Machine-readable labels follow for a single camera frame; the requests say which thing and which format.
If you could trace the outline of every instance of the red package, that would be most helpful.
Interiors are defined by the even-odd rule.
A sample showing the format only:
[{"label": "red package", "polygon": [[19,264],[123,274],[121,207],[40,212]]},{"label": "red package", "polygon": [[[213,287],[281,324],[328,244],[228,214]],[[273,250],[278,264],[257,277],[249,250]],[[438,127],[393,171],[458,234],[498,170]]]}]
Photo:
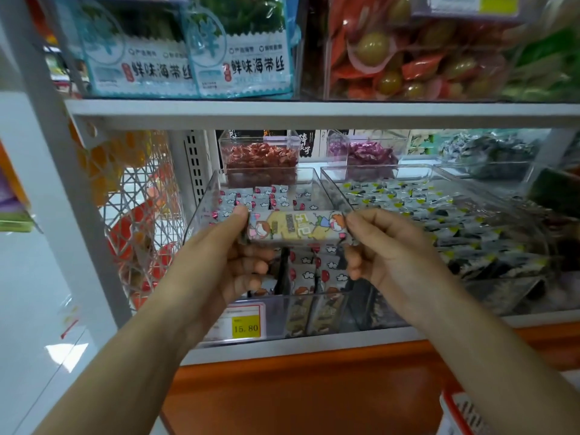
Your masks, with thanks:
[{"label": "red package", "polygon": [[422,56],[415,61],[403,64],[402,77],[405,80],[429,79],[437,73],[439,63],[444,56],[443,53]]}]

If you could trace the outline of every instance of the orange shelf base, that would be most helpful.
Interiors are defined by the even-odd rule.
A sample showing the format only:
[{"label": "orange shelf base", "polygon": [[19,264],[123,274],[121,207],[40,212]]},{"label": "orange shelf base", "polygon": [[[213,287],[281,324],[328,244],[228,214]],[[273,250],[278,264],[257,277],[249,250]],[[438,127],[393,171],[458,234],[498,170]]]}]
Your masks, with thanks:
[{"label": "orange shelf base", "polygon": [[[580,322],[518,333],[556,369],[580,368]],[[424,435],[454,383],[425,340],[184,366],[163,417],[175,435]]]}]

